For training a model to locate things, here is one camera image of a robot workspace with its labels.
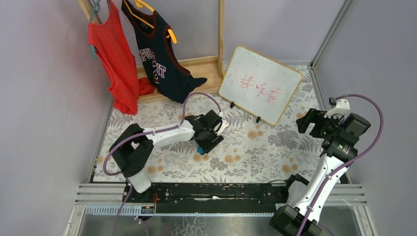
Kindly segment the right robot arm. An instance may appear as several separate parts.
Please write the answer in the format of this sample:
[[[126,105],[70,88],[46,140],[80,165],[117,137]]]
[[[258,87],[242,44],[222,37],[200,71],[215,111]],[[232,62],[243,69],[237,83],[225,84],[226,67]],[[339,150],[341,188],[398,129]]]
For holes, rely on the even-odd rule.
[[[318,222],[324,203],[350,161],[357,157],[354,146],[371,124],[348,108],[332,108],[328,112],[311,108],[296,124],[299,133],[305,133],[314,124],[309,135],[323,140],[323,151],[309,182],[299,175],[288,179],[287,202],[278,208],[269,224],[284,236],[323,236]]]

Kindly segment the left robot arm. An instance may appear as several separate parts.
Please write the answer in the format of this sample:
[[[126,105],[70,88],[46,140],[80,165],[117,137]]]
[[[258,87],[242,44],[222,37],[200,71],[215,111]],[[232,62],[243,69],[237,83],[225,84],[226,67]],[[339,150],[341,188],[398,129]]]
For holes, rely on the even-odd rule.
[[[229,123],[213,110],[205,115],[186,116],[178,124],[157,128],[141,128],[134,123],[113,143],[109,154],[133,189],[143,193],[151,187],[145,165],[155,149],[195,141],[197,152],[208,154],[223,141],[221,134],[228,126]]]

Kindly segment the blue black whiteboard eraser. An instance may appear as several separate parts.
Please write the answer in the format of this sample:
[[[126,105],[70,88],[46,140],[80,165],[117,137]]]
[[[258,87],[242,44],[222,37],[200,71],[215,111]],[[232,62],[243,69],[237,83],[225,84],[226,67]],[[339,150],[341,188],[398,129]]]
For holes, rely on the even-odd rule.
[[[198,152],[200,155],[204,155],[204,154],[206,153],[202,147],[197,147],[197,152]]]

